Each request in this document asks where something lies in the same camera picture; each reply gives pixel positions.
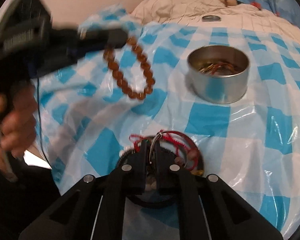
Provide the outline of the person's left hand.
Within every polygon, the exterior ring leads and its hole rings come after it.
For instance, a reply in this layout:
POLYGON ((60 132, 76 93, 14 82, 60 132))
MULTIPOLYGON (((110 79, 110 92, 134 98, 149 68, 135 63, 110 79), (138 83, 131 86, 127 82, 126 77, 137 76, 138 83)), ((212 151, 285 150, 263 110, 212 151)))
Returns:
POLYGON ((8 151, 15 158, 21 158, 36 138, 37 102, 34 98, 34 86, 27 85, 15 93, 13 109, 1 122, 3 137, 0 151, 8 151))

